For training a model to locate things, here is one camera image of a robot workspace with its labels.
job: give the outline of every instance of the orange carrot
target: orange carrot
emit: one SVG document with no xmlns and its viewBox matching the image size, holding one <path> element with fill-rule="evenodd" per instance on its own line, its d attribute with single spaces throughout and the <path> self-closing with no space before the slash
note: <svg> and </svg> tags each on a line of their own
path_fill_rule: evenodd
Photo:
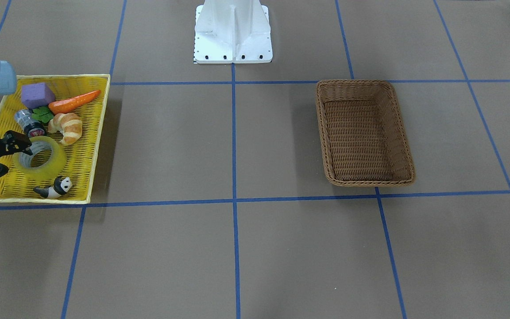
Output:
<svg viewBox="0 0 510 319">
<path fill-rule="evenodd" d="M 73 109 L 76 109 L 80 105 L 84 105 L 85 103 L 95 99 L 98 95 L 100 95 L 100 93 L 101 91 L 98 89 L 97 91 L 79 95 L 77 97 L 71 97 L 70 99 L 54 101 L 48 105 L 48 108 L 55 115 L 59 113 L 67 114 L 72 112 Z"/>
</svg>

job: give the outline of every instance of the toy panda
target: toy panda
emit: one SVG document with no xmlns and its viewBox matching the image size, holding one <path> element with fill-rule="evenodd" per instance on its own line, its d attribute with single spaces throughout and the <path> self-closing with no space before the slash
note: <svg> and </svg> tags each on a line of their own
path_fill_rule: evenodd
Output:
<svg viewBox="0 0 510 319">
<path fill-rule="evenodd" d="M 55 199 L 63 196 L 72 188 L 70 177 L 61 180 L 62 176 L 54 180 L 54 184 L 48 187 L 37 186 L 33 191 L 42 196 L 43 198 Z"/>
</svg>

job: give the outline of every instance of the roll of tape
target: roll of tape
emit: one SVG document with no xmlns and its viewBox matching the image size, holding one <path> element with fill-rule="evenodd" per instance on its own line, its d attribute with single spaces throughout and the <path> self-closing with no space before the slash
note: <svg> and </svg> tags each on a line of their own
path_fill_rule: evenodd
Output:
<svg viewBox="0 0 510 319">
<path fill-rule="evenodd" d="M 66 165 L 66 152 L 55 140 L 48 136 L 31 137 L 32 155 L 25 153 L 13 154 L 14 166 L 26 176 L 32 179 L 51 179 L 56 178 Z M 50 151 L 50 157 L 47 162 L 39 167 L 31 167 L 31 162 L 36 154 L 42 151 Z"/>
</svg>

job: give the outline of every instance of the plastic bottle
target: plastic bottle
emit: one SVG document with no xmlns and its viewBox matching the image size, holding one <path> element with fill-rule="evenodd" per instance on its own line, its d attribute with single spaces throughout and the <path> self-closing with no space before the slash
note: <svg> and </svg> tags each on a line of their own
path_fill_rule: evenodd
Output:
<svg viewBox="0 0 510 319">
<path fill-rule="evenodd" d="M 44 126 L 39 121 L 33 119 L 31 115 L 32 113 L 28 109 L 21 109 L 15 113 L 15 121 L 28 137 L 46 135 Z"/>
</svg>

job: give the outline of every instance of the purple block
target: purple block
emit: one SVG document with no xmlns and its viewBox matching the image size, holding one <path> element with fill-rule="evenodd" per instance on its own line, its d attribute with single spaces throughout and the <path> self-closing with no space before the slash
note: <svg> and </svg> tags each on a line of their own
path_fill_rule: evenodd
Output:
<svg viewBox="0 0 510 319">
<path fill-rule="evenodd" d="M 54 102 L 54 93 L 46 83 L 35 83 L 21 87 L 21 101 L 27 109 L 36 109 Z"/>
</svg>

